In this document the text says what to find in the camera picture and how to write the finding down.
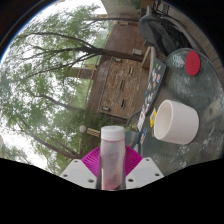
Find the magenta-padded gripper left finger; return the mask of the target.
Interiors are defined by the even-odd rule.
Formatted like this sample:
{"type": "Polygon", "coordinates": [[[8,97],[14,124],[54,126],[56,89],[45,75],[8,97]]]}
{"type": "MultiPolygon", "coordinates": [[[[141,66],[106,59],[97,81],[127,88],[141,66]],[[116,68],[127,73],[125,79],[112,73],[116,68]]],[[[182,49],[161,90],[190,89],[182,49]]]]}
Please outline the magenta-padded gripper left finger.
{"type": "Polygon", "coordinates": [[[100,149],[95,148],[82,159],[74,159],[60,177],[84,188],[99,189],[99,171],[100,149]]]}

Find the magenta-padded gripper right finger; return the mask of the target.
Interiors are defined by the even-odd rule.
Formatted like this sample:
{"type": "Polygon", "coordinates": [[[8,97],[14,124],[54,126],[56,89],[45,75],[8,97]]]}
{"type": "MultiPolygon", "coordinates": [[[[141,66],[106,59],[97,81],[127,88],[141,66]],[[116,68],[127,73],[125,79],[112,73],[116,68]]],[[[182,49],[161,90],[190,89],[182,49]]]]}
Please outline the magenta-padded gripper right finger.
{"type": "Polygon", "coordinates": [[[129,146],[126,147],[124,175],[127,189],[140,188],[164,177],[150,157],[143,158],[129,146]]]}

